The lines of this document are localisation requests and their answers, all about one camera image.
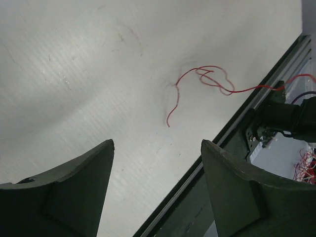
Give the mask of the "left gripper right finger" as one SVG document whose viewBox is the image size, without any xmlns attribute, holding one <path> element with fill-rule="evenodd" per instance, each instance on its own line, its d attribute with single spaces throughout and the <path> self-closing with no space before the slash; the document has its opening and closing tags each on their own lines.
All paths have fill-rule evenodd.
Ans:
<svg viewBox="0 0 316 237">
<path fill-rule="evenodd" d="M 316 187 L 267 172 L 203 140 L 201 158 L 220 237 L 314 237 Z"/>
</svg>

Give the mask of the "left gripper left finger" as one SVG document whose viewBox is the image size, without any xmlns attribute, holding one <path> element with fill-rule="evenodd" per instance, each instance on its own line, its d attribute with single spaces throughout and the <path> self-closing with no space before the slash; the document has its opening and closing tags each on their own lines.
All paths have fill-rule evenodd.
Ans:
<svg viewBox="0 0 316 237">
<path fill-rule="evenodd" d="M 53 169 L 1 184 L 1 236 L 96 236 L 114 152 L 109 139 Z"/>
</svg>

